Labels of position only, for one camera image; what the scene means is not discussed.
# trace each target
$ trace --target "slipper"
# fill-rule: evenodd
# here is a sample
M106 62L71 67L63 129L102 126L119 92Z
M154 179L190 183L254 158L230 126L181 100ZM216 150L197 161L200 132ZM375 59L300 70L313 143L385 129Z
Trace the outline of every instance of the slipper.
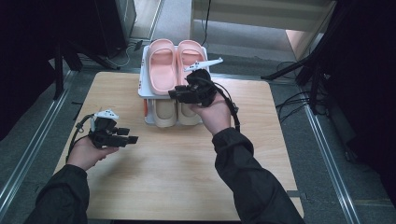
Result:
M177 112L175 100L161 99L152 100L153 102L153 117L154 123L157 127L166 128L176 124Z
M196 62L207 61L201 45L193 40L183 40L177 47L177 83L178 85L188 85L186 76L191 72L184 72L184 68ZM178 121L184 125L195 125L201 121L199 115L192 112L186 104L177 105Z
M177 84L175 45L158 39L148 47L148 77L154 94L167 95Z

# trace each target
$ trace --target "wooden table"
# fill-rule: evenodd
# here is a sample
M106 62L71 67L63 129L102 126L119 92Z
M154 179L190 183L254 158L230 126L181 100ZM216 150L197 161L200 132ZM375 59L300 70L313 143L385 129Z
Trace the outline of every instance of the wooden table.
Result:
M268 83L213 79L239 106L241 133L252 141L255 158L286 190L297 190ZM210 132L203 124L162 129L147 125L138 86L138 74L98 73L79 113L81 121L85 115L111 108L120 116L117 127L129 128L130 135L139 136L137 144L122 147L88 171L88 217L239 220L232 192L214 167L216 153ZM55 172L64 166L72 133ZM304 216L300 198L292 200Z

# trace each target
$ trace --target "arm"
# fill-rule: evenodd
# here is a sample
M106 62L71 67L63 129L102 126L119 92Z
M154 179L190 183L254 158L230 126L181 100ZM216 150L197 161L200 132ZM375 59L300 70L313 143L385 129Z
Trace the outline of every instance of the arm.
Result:
M66 165L40 191L25 223L87 223L90 190L86 171L117 147L96 148L88 137L78 140Z
M253 157L253 145L234 128L215 134L212 140L216 170L233 191L243 223L304 223L278 180Z
M40 191L25 223L87 223L87 173L67 164Z

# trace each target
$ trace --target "forearm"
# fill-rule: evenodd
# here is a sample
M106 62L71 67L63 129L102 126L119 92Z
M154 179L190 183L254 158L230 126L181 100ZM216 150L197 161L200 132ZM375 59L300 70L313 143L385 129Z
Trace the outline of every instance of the forearm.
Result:
M277 179L253 158L253 145L230 128L213 138L216 169L233 191L243 223L304 223Z
M40 191L25 223L87 223L89 199L87 173L66 165Z

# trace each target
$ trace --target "human hand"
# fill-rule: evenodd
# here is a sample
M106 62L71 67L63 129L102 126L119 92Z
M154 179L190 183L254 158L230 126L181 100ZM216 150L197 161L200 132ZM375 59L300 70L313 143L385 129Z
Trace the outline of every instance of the human hand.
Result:
M224 98L217 93L215 100L209 107L190 105L190 110L198 114L206 128L215 135L231 127L231 112Z
M91 139L86 136L75 143L66 164L75 165L87 171L108 154L118 150L118 147L97 148L93 145Z

